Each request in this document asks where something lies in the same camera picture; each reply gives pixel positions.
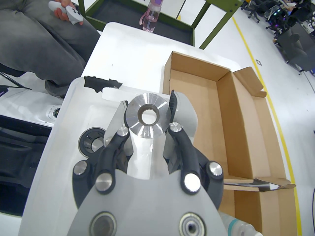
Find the white table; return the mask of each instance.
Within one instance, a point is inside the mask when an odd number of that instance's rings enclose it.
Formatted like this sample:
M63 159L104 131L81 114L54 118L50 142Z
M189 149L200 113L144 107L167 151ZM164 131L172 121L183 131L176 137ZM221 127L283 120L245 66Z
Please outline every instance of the white table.
M233 72L239 64L199 48L110 22L99 38L82 76L117 80L125 86L162 92L164 65L172 51L224 66Z

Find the open cardboard box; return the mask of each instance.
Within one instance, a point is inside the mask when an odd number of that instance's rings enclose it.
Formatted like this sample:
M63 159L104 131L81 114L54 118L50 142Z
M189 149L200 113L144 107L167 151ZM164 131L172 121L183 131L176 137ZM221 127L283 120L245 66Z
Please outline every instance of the open cardboard box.
M165 65L163 93L184 93L198 116L194 146L223 167L225 183L257 178L282 189L225 185L220 210L264 236L297 235L294 185L283 160L263 85L251 67L229 69L177 52Z

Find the gray jeans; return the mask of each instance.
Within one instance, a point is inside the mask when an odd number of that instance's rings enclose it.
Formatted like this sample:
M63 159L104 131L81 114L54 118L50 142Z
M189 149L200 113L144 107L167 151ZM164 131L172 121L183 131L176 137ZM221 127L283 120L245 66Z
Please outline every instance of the gray jeans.
M99 33L86 19L81 26L56 18L49 1L0 0L0 63L33 72L50 94L64 95L81 76Z

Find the hand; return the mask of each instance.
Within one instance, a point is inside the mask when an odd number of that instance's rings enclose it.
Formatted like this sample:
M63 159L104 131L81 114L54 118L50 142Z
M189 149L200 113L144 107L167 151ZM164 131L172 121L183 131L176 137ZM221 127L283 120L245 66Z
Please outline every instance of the hand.
M62 7L66 8L68 5L75 8L73 3L70 1L70 0L55 0L55 1L58 1L61 3ZM66 13L63 13L61 11L60 8L57 8L55 11L54 11L54 15L59 18L60 20L66 20L66 21L70 21L69 20L69 17L67 16Z

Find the yellow floor line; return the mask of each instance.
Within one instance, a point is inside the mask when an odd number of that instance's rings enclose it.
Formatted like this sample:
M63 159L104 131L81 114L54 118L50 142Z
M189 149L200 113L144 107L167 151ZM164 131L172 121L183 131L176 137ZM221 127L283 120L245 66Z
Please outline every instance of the yellow floor line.
M281 129L281 126L280 126L280 123L279 123L279 120L278 120L278 117L277 117L277 114L276 114L276 111L273 107L273 104L272 104L272 101L270 99L270 96L269 96L269 93L267 91L267 88L266 88L266 85L265 85L265 82L261 76L261 73L259 71L259 68L257 66L257 63L256 63L256 60L254 59L253 57L253 54L251 53L247 43L246 43L246 40L238 26L238 24L236 23L235 21L235 18L232 17L233 19L233 22L244 42L244 45L248 51L248 54L250 55L251 57L251 60L253 62L253 65L255 67L255 70L257 72L257 75L258 75L258 78L260 80L260 82L262 83L262 85L264 86L264 90L267 92L267 100L268 100L268 103L270 105L270 109L271 109L271 112L272 112L272 115L273 115L273 118L276 122L276 126L277 126L277 129L279 131L279 135L280 135L280 139L281 139L281 143L282 143L282 146L283 146L283 150L284 150L284 154L285 154L285 158L287 160L287 163L288 163L288 168L289 168L289 174L290 174L290 177L291 177L291 183L295 184L295 178L294 178L294 174L293 174L293 169L292 169L292 164L291 164L291 160L290 160L290 156L289 156L289 153L288 153L288 148L287 148L287 144L284 140L284 136L283 136L283 133L282 133L282 129ZM298 200L298 197L297 197L297 191L296 191L296 188L294 188L294 198L295 198L295 202L296 202L296 224L297 224L297 233L298 233L298 236L302 236L302 224L301 224L301 215L300 215L300 212L299 212L299 200Z

